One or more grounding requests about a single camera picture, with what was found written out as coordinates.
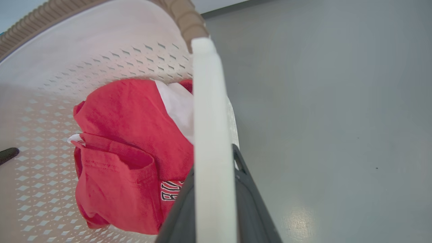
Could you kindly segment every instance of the white vertical strip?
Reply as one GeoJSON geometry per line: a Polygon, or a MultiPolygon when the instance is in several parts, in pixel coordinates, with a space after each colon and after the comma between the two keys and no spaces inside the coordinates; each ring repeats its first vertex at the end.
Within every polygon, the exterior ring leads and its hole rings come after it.
{"type": "Polygon", "coordinates": [[[209,38],[192,40],[198,243],[235,243],[234,165],[222,63],[209,38]]]}

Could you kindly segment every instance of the floor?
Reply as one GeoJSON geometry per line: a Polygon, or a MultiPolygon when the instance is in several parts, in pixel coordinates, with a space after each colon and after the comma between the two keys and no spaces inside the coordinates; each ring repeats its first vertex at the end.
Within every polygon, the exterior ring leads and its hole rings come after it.
{"type": "Polygon", "coordinates": [[[251,0],[204,17],[285,243],[430,242],[431,1],[251,0]]]}

